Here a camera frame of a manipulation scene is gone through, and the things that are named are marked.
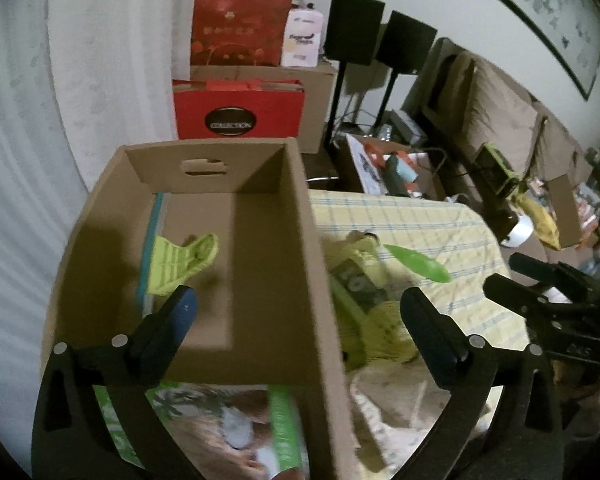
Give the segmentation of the red patterned gift bag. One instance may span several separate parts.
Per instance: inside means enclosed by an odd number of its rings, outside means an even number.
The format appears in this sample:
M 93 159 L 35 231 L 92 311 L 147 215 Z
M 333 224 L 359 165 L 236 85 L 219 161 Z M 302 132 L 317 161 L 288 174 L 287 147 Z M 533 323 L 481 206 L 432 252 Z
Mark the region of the red patterned gift bag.
M 195 0 L 190 64 L 277 66 L 292 0 Z

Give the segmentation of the lime green clip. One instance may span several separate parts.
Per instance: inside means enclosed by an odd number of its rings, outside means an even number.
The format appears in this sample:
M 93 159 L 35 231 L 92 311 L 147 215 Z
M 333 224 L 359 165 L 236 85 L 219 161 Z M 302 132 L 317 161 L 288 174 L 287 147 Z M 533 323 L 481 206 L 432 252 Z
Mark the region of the lime green clip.
M 149 259 L 146 292 L 169 296 L 178 286 L 208 269 L 220 249 L 220 239 L 209 233 L 186 246 L 178 246 L 163 236 L 156 236 Z

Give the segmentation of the right black speaker on stand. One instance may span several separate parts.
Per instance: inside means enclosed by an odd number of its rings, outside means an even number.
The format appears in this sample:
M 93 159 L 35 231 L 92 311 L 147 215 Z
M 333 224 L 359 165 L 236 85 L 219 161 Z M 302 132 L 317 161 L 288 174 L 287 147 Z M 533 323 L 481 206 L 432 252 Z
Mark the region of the right black speaker on stand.
M 398 11 L 392 11 L 380 40 L 375 60 L 390 68 L 389 81 L 373 125 L 382 124 L 390 96 L 401 75 L 417 75 L 424 67 L 437 29 Z

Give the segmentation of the green printed package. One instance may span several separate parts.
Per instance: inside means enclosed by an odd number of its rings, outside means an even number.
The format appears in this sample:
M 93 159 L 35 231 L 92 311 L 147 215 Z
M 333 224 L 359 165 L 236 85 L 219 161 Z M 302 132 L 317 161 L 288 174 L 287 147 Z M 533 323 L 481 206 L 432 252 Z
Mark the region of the green printed package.
M 310 476 L 297 403 L 287 387 L 164 382 L 145 396 L 204 478 Z

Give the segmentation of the brown sofa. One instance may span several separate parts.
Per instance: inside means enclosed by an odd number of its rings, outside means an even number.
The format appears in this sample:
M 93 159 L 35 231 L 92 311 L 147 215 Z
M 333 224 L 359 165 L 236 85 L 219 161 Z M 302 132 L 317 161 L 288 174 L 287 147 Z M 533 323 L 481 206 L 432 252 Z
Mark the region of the brown sofa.
M 504 70 L 449 38 L 434 43 L 407 109 L 424 130 L 427 145 L 445 151 L 445 189 L 465 195 L 498 240 L 515 224 L 512 198 L 523 185 L 539 180 L 577 188 L 591 177 L 583 148 L 541 101 Z M 520 175 L 508 197 L 496 196 L 474 165 L 486 142 Z

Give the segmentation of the leaf print white cloth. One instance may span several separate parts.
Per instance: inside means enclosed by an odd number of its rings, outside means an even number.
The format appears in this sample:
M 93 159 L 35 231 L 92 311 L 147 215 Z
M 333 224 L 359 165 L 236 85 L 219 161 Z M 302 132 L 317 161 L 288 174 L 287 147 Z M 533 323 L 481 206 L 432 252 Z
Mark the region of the leaf print white cloth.
M 347 376 L 361 479 L 390 479 L 427 437 L 451 395 L 422 359 L 375 361 Z

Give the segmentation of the white sheer curtain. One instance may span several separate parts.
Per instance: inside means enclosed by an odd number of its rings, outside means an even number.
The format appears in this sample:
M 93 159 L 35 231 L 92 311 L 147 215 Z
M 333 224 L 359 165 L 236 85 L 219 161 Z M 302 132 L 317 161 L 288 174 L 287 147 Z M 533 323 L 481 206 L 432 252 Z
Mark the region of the white sheer curtain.
M 0 441 L 23 469 L 43 325 L 74 222 L 117 148 L 175 136 L 194 0 L 0 0 Z

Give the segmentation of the cardboard box with tools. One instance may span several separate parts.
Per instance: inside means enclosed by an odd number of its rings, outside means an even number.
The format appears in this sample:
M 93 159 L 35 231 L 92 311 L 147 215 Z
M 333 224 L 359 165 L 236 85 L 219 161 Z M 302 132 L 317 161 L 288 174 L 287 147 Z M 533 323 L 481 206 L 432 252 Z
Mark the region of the cardboard box with tools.
M 347 133 L 340 143 L 343 177 L 353 191 L 443 200 L 439 167 L 408 145 Z

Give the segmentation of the black speaker on stand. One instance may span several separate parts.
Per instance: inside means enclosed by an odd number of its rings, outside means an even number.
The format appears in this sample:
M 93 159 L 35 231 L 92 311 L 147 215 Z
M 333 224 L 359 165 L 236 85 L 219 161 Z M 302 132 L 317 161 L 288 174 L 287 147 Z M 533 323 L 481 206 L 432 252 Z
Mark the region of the black speaker on stand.
M 373 61 L 386 4 L 380 0 L 330 0 L 324 53 L 338 63 L 323 148 L 328 156 L 335 149 L 334 136 L 344 76 L 350 64 L 369 66 Z
M 437 29 L 398 11 L 392 11 L 380 40 L 375 60 L 390 68 L 389 81 L 373 125 L 382 124 L 390 96 L 401 75 L 417 75 L 424 67 Z

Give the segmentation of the yellow cloth on sofa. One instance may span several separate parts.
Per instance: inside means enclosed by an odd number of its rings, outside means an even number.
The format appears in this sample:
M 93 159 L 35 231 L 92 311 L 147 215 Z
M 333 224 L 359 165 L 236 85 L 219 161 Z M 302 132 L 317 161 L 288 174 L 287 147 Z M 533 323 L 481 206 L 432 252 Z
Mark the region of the yellow cloth on sofa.
M 528 193 L 516 194 L 513 204 L 531 219 L 533 233 L 543 245 L 554 250 L 562 249 L 555 219 L 535 197 Z

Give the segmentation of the large brown cardboard box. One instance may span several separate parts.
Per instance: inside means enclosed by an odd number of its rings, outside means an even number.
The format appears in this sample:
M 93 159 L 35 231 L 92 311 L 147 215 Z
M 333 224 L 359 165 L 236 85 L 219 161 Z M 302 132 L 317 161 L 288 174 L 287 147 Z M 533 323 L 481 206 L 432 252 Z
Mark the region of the large brown cardboard box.
M 317 154 L 323 143 L 332 89 L 337 71 L 327 62 L 316 67 L 273 67 L 249 65 L 197 65 L 189 69 L 193 80 L 298 80 L 304 89 L 304 104 L 297 142 L 302 154 Z

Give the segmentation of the left black speaker on stand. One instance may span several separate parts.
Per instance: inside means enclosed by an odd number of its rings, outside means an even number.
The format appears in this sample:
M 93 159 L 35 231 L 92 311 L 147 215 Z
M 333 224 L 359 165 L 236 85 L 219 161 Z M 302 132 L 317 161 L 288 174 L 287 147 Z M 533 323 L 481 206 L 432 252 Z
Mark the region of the left black speaker on stand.
M 328 156 L 335 149 L 334 136 L 344 76 L 350 64 L 369 66 L 373 61 L 386 4 L 380 0 L 330 0 L 324 53 L 338 63 L 323 148 Z

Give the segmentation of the pink white product box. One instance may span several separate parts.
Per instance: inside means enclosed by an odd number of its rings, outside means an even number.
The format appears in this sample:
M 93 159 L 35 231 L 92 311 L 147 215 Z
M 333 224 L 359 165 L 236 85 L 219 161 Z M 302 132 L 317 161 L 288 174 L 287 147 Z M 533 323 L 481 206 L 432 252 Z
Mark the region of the pink white product box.
M 321 52 L 324 15 L 309 8 L 291 9 L 284 31 L 280 65 L 313 68 Z

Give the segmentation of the framed wall painting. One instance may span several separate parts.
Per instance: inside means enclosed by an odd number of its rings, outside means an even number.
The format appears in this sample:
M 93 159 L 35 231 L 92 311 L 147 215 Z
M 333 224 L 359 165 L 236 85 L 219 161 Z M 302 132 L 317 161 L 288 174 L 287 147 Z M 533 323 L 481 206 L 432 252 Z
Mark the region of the framed wall painting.
M 588 99 L 600 67 L 597 0 L 501 0 L 554 54 Z

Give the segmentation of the green black power station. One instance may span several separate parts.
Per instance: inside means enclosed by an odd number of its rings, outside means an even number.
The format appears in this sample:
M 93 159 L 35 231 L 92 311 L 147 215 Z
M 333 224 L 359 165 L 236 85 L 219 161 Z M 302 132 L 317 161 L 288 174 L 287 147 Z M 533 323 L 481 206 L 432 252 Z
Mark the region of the green black power station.
M 508 197 L 520 183 L 520 175 L 492 142 L 480 146 L 474 165 L 498 197 Z

